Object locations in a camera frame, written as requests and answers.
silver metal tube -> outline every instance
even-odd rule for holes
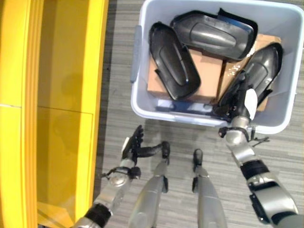
[[[164,176],[167,173],[167,159],[163,159],[154,171],[154,176],[142,189],[129,219],[129,228],[156,227]]]
[[[291,215],[282,219],[277,228],[303,228],[304,227],[304,216],[303,215]]]
[[[120,166],[127,168],[132,168],[134,165],[135,163],[130,159],[124,159],[120,162]],[[114,173],[93,204],[102,204],[109,209],[111,214],[114,214],[125,193],[129,190],[131,182],[132,179],[127,174]]]
[[[198,166],[198,226],[199,228],[227,228],[224,210],[207,171]]]
[[[242,116],[232,120],[232,127],[235,128],[247,130],[248,124],[249,120]],[[238,167],[243,169],[244,176],[247,176],[247,185],[252,192],[250,197],[259,220],[276,227],[275,216],[280,216],[282,213],[297,214],[295,201],[276,176],[269,172],[265,165],[254,165],[257,162],[261,164],[261,160],[247,142],[244,133],[238,129],[230,130],[225,139],[235,162]]]
[[[94,223],[92,220],[82,217],[77,221],[77,223],[75,223],[73,228],[100,228],[100,226]]]

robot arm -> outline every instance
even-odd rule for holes
[[[256,98],[246,97],[247,91],[247,76],[245,76],[238,91],[236,105],[230,112],[231,127],[221,128],[219,135],[222,138],[225,137],[227,147],[247,180],[252,193],[250,199],[258,219],[275,228],[302,228],[304,227],[303,215],[298,215],[292,196],[248,143],[247,130],[257,106]]]
[[[108,184],[101,190],[85,216],[78,220],[73,228],[104,228],[120,206],[132,180],[141,175],[140,169],[136,167],[137,158],[153,156],[168,145],[167,142],[163,142],[154,147],[142,148],[142,137],[143,129],[140,125],[132,137],[126,138],[119,167],[103,175],[109,180]]]

black joint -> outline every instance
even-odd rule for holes
[[[218,134],[221,138],[224,138],[226,133],[227,133],[228,128],[227,127],[222,127],[219,129]]]
[[[277,225],[283,218],[285,218],[287,216],[291,216],[291,215],[296,215],[296,213],[294,213],[293,211],[280,212],[280,213],[275,214],[273,217],[271,217],[271,219],[272,219],[272,222],[275,225]]]
[[[269,224],[269,219],[267,218],[267,215],[260,203],[260,201],[257,199],[255,194],[252,194],[249,196],[250,200],[252,202],[252,207],[255,210],[256,216],[262,222],[263,224]]]
[[[198,182],[199,182],[198,177],[193,178],[193,182],[192,182],[192,192],[193,193],[198,193]]]
[[[267,166],[262,160],[254,160],[244,163],[241,166],[241,171],[246,180],[261,173],[269,172]]]
[[[162,192],[167,193],[169,191],[169,183],[168,179],[166,177],[163,177],[163,186],[162,186]]]
[[[130,179],[140,179],[141,174],[141,169],[137,166],[132,167],[128,172]]]
[[[161,155],[162,158],[169,158],[170,156],[170,144],[167,141],[162,142]]]
[[[101,228],[104,228],[111,217],[111,213],[104,205],[95,204],[88,210],[85,217],[99,225]]]

black plastic cover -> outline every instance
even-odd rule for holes
[[[85,214],[85,217],[104,228],[112,216],[109,209],[102,204],[94,204]]]
[[[258,105],[272,92],[268,88],[281,70],[282,59],[282,46],[272,43],[257,51],[246,64],[244,70],[249,75],[248,84],[256,91]]]
[[[257,24],[220,9],[218,15],[191,11],[171,22],[179,39],[204,54],[228,61],[240,61],[257,37]]]
[[[263,163],[262,160],[254,160],[254,161],[248,161],[245,164],[241,166],[241,171],[243,173],[243,176],[248,180],[249,178],[269,172],[267,166]]]
[[[197,91],[200,76],[188,48],[172,28],[160,22],[152,25],[150,52],[158,68],[155,72],[173,100],[182,100]]]
[[[248,78],[248,87],[256,91],[257,105],[259,106],[266,96],[272,92],[269,86],[281,70],[282,58],[283,49],[279,43],[271,43],[258,50],[221,97],[218,106],[214,109],[217,114],[223,115],[227,111],[220,107],[229,109],[232,106],[236,99],[237,91],[245,80],[244,72]]]
[[[236,116],[250,118],[249,111],[245,107],[246,91],[249,89],[248,81],[249,75],[242,70],[223,94],[218,105],[213,107],[214,114],[227,117],[228,121]]]

metal forearm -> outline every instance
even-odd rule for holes
[[[277,227],[284,218],[298,213],[296,204],[288,191],[264,165],[248,144],[246,134],[249,120],[238,116],[232,121],[232,129],[226,133],[226,144],[237,165],[241,168],[252,192],[252,206],[263,223]]]
[[[120,167],[131,169],[135,162],[123,159]],[[108,184],[101,190],[93,206],[75,225],[74,228],[103,228],[119,207],[125,193],[129,190],[132,178],[128,172],[114,172]]]

